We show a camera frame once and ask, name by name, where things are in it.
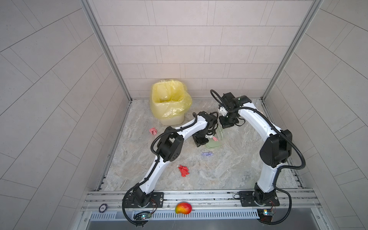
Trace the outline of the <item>light green dustpan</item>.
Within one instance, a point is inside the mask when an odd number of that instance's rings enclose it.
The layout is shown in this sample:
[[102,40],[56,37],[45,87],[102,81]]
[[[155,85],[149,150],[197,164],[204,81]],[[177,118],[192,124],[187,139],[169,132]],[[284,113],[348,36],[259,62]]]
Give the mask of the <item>light green dustpan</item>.
[[206,143],[206,148],[208,149],[215,149],[219,147],[222,147],[222,142],[220,140],[214,141],[212,138],[210,138],[208,143]]

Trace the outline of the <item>white bin yellow bag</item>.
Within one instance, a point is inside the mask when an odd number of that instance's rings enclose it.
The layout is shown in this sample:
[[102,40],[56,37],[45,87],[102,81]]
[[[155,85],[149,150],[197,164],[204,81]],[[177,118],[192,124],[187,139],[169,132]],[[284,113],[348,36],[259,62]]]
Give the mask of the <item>white bin yellow bag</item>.
[[193,103],[186,85],[177,80],[163,80],[153,84],[149,99],[152,114],[164,126],[183,123]]

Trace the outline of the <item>green white hand brush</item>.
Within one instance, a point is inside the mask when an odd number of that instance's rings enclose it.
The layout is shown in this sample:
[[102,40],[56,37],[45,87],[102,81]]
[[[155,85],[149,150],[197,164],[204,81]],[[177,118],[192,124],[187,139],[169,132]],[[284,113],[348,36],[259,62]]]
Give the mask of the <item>green white hand brush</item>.
[[222,126],[218,126],[218,128],[216,129],[216,138],[218,140],[223,140],[224,134],[223,134]]

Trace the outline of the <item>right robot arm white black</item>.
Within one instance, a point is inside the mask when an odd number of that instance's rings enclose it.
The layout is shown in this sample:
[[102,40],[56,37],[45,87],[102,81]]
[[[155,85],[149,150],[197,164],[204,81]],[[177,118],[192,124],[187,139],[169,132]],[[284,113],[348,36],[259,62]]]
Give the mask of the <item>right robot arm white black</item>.
[[266,225],[277,225],[285,221],[292,208],[292,198],[289,192],[277,187],[279,174],[283,169],[301,170],[306,166],[306,161],[292,142],[292,133],[289,130],[282,130],[274,125],[264,114],[256,109],[252,101],[247,96],[235,97],[232,93],[220,96],[211,89],[210,94],[219,104],[219,112],[226,111],[219,120],[228,121],[227,117],[241,117],[247,121],[261,136],[264,141],[260,149],[260,157],[263,167],[260,177],[254,187],[254,201],[258,205],[265,205],[268,201],[271,206],[276,205],[271,198],[276,196],[276,192],[285,193],[288,197],[289,205],[286,214],[279,220],[273,221],[267,215],[263,215],[258,221]]

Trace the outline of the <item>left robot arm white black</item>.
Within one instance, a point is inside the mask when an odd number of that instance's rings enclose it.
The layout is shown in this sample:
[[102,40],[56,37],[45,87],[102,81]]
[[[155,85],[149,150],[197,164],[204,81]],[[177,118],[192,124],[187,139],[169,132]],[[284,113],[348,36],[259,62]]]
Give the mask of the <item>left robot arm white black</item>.
[[155,138],[150,146],[151,152],[155,154],[154,162],[144,179],[130,188],[122,200],[122,211],[127,221],[135,226],[143,226],[147,223],[146,220],[131,219],[125,211],[126,202],[136,201],[141,207],[147,206],[151,202],[158,179],[167,165],[178,158],[184,141],[192,137],[197,147],[207,144],[216,134],[218,116],[218,112],[193,113],[192,121],[176,128],[169,126],[165,132]]

